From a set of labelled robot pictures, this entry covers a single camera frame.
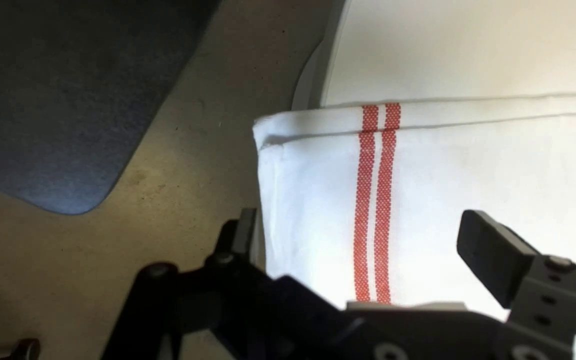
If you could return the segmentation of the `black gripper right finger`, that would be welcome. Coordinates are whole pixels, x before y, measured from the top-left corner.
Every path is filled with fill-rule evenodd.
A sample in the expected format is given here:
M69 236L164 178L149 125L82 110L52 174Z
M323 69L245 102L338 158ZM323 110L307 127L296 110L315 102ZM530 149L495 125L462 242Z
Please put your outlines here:
M482 209L465 209L457 250L508 310L496 360L574 360L576 262L541 254Z

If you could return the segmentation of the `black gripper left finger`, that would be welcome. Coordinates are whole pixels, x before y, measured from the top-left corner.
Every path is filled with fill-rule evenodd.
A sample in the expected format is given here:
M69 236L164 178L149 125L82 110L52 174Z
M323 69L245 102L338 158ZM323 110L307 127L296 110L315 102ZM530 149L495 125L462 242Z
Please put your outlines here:
M239 360L334 360L340 312L296 280L258 269L250 262L253 238L247 209L222 225L201 267L145 265L102 360L183 360L184 339L205 330Z

